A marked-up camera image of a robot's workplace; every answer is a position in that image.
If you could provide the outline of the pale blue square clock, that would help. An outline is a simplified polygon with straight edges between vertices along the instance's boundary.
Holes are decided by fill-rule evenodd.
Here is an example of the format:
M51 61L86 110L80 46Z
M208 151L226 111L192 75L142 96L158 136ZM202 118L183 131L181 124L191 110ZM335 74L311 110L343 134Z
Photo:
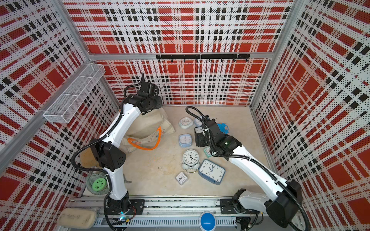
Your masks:
M192 136L190 134L181 134L178 139L181 148L188 148L192 146Z

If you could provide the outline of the black square alarm clock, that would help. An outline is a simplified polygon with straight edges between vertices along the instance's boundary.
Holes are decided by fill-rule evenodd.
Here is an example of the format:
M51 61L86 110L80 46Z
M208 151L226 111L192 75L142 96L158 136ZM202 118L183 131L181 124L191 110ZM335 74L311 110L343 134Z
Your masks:
M197 134L204 135L204 130L203 130L202 127L195 127L194 132L195 132L196 135Z

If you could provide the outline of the light blue square alarm clock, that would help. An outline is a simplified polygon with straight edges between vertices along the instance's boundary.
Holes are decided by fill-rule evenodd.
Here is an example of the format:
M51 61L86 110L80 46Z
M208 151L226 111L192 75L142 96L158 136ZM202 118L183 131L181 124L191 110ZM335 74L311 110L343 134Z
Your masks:
M199 119L198 118L195 118L194 119L194 124L196 127L201 127L203 125L202 123L202 117L200 117Z

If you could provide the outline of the small clear square clock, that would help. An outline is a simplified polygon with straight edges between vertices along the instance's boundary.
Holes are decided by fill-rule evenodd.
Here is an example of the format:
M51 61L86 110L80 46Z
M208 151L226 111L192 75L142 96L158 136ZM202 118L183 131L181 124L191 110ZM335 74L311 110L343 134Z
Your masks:
M175 177L176 181L179 183L179 185L184 185L188 181L188 176L184 172L180 172Z

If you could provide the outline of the mint green small clock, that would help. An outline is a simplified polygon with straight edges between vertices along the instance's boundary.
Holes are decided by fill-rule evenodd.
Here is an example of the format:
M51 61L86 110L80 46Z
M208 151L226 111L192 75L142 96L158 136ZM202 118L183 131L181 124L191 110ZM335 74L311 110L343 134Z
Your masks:
M207 158L210 158L212 156L212 154L211 154L211 148L209 146L205 147L203 149L203 151L204 151L204 154L206 155Z

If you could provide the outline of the bright blue round alarm clock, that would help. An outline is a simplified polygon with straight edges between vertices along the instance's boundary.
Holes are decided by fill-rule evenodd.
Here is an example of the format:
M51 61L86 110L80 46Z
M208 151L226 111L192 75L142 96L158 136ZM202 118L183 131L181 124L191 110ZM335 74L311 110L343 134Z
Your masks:
M217 125L218 125L218 127L219 127L219 129L220 129L220 131L222 133L224 133L224 134L228 134L229 133L229 127L228 127L227 124L225 124L225 123L218 123Z

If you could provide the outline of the dark blue plastic clock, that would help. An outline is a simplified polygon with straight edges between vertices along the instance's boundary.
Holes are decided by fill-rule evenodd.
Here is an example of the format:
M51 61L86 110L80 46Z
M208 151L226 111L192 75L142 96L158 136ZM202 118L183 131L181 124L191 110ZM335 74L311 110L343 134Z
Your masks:
M198 174L203 179L215 185L220 185L225 176L225 169L218 164L205 159L198 169Z

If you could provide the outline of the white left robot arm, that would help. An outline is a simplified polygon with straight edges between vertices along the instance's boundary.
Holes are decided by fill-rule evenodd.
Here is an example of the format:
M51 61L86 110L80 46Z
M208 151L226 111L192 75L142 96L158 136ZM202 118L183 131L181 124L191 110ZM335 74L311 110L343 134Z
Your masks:
M90 172L93 168L79 166L76 157L84 150L91 148L100 168L108 181L108 193L105 196L105 214L111 209L114 212L126 213L133 209L129 193L125 187L123 165L126 154L119 149L120 142L134 121L140 116L162 108L162 99L157 85L141 80L136 84L140 89L136 94L124 94L120 111L109 128L97 139L79 149L70 159L75 169Z

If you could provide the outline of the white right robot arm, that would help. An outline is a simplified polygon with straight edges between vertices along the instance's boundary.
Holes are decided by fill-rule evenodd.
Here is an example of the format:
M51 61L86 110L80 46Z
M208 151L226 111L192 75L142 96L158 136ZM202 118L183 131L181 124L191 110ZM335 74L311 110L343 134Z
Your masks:
M238 190L231 205L237 213L254 210L266 213L278 226L291 226L299 230L293 219L300 213L304 221L304 229L311 230L308 215L302 206L302 188L300 184L269 170L264 164L253 157L248 150L233 136L224 134L214 119L208 116L196 118L202 125L207 145L213 157L224 158L245 172L264 191L264 195L249 196L246 189Z

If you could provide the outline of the beige canvas bag orange handles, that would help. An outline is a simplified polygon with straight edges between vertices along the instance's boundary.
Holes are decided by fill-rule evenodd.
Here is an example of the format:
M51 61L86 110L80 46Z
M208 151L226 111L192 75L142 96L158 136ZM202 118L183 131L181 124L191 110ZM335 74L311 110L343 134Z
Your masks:
M156 109L135 119L121 140L119 149L125 153L151 151L159 146L163 136L173 133L175 129L165 110Z

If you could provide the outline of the white round analog clock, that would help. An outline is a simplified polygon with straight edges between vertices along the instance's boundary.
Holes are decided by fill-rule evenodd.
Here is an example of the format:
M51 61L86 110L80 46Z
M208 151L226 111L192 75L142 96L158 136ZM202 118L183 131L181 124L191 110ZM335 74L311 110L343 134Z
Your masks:
M199 154L196 150L186 150L182 158L182 168L188 173L195 173L200 167L199 161Z

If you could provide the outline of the white clock light blue band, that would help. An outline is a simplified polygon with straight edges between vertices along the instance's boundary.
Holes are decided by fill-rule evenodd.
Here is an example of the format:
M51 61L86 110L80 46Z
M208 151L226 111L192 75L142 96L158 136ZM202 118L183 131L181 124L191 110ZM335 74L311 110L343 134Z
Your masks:
M190 117L186 116L186 117L183 117L179 120L179 126L181 129L188 129L190 127L192 127L194 125L194 121L193 119L191 119Z

